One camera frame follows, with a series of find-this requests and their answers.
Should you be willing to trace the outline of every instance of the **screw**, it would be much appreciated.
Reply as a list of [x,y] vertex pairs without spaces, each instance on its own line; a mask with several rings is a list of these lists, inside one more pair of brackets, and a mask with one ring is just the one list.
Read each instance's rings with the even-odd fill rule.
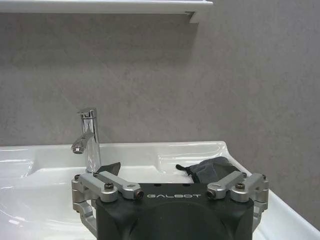
[[216,198],[216,192],[215,192],[215,191],[212,191],[212,190],[206,191],[206,195],[207,195],[208,199],[214,199],[214,198]]
[[75,175],[74,180],[76,180],[76,181],[79,180],[79,177],[80,177],[80,174]]
[[235,188],[238,189],[238,190],[243,190],[245,189],[245,185],[241,182],[238,182],[236,185],[235,185]]
[[104,190],[111,190],[114,189],[114,184],[112,182],[108,182],[104,184]]
[[145,195],[144,191],[138,190],[134,193],[134,199],[140,200],[144,197],[144,195]]

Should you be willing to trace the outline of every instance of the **dark gray cloth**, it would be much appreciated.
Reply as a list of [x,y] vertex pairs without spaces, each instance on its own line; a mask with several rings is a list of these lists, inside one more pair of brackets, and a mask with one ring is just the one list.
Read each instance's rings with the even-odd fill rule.
[[233,171],[239,171],[223,156],[207,159],[199,164],[187,167],[183,167],[179,164],[175,167],[176,169],[186,171],[188,175],[191,175],[194,183],[204,184],[217,182]]
[[111,173],[113,175],[118,176],[120,167],[121,167],[121,163],[120,162],[112,163],[110,165],[103,165],[98,169],[98,171],[96,171],[96,173],[98,174],[98,173],[107,171],[107,172],[109,172],[109,173]]

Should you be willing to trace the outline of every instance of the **faucet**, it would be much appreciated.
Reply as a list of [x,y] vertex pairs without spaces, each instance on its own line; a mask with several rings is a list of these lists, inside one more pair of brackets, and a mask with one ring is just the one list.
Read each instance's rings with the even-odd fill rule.
[[97,109],[87,107],[78,111],[81,116],[82,135],[72,144],[74,154],[85,153],[86,172],[95,173],[101,167]]

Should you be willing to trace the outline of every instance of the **sink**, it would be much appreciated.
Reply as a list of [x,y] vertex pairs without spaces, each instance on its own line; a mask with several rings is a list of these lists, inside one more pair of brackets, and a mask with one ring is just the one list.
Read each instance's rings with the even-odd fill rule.
[[[223,141],[108,143],[102,165],[121,162],[119,176],[137,183],[192,183],[175,168],[224,156],[250,174]],[[0,147],[0,226],[3,240],[94,240],[72,208],[71,179],[85,172],[85,160],[69,145]],[[320,232],[269,192],[254,240],[318,240]]]

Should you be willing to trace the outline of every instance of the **silver metal arm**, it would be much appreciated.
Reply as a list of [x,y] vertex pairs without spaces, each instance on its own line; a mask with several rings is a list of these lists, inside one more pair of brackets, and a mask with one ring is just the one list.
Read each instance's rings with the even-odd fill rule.
[[261,221],[263,211],[268,209],[269,182],[265,175],[253,173],[246,177],[240,171],[234,171],[217,182],[207,185],[209,199],[223,199],[226,192],[230,191],[232,200],[245,203],[249,198],[253,200],[253,224],[254,231]]
[[72,207],[80,214],[81,222],[97,237],[97,222],[93,215],[92,206],[96,199],[111,203],[118,199],[118,191],[125,199],[140,200],[144,192],[140,185],[128,182],[110,172],[85,173],[74,176],[72,186]]

